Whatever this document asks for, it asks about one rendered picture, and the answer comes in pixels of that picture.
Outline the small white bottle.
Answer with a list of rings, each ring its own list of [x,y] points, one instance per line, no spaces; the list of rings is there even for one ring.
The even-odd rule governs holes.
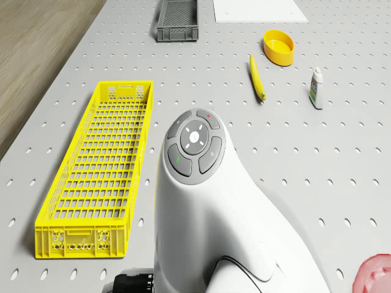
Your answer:
[[[313,70],[309,98],[315,109],[323,109],[323,74],[319,67]]]

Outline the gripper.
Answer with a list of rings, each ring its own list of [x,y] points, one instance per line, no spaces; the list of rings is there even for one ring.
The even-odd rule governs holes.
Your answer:
[[[154,293],[153,268],[125,269],[101,293]]]

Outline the red plate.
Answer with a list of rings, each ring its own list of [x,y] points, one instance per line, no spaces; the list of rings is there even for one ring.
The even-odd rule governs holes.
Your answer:
[[[377,254],[357,271],[353,293],[391,293],[391,255]]]

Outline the dark grey basket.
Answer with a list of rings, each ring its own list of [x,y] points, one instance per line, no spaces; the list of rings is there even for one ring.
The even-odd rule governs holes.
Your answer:
[[[197,41],[197,0],[163,0],[157,25],[157,42]]]

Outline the banana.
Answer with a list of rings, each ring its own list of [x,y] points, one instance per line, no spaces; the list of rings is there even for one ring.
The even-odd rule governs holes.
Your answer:
[[[250,73],[251,73],[251,78],[252,82],[254,85],[254,89],[257,93],[257,96],[264,101],[266,99],[266,92],[264,90],[262,81],[260,79],[260,75],[258,72],[257,64],[255,61],[255,58],[253,55],[250,55],[249,57],[249,63],[250,63]]]

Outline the white board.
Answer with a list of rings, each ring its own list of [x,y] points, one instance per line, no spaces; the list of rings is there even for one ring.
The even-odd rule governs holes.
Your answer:
[[[294,0],[213,0],[217,23],[307,23]]]

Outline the yellow basket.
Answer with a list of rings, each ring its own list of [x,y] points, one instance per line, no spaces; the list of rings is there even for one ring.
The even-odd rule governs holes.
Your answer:
[[[152,81],[97,84],[36,218],[37,258],[126,255],[152,107]]]

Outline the yellow bowl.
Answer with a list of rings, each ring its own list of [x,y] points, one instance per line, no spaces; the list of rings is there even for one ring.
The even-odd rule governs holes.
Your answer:
[[[263,49],[274,64],[290,66],[294,61],[294,41],[283,31],[271,29],[263,37]]]

